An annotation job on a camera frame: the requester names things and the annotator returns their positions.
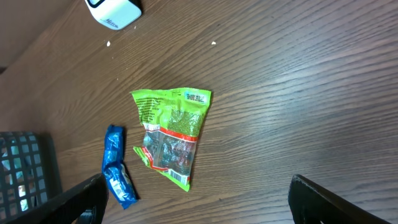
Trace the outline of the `blue snack packet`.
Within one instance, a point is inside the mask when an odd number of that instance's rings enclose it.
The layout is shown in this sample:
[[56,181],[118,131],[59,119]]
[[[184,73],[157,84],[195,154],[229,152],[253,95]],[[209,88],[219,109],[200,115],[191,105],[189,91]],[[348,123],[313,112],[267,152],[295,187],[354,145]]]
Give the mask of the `blue snack packet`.
[[122,208],[127,209],[138,199],[124,165],[124,143],[124,128],[109,125],[104,137],[101,171],[108,189]]

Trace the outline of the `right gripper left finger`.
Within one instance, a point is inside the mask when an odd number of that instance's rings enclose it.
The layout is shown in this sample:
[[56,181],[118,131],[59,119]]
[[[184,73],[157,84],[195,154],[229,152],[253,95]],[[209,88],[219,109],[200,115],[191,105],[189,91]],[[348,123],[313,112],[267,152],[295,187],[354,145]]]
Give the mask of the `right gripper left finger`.
[[106,179],[96,174],[9,223],[101,223],[109,198]]

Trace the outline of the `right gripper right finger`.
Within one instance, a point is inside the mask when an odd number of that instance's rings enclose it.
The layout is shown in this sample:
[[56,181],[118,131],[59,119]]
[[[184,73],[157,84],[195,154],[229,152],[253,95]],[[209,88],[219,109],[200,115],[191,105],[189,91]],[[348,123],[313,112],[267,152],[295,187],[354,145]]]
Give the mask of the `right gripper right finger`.
[[387,221],[298,174],[292,177],[288,203],[293,221],[299,224],[388,224]]

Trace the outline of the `green snack bag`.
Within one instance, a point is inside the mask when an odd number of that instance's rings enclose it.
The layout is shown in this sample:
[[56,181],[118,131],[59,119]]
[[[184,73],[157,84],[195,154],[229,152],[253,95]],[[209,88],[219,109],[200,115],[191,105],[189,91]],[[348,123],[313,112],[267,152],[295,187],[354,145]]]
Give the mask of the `green snack bag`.
[[144,164],[188,192],[192,164],[211,91],[196,88],[141,89],[131,92],[143,143],[134,151]]

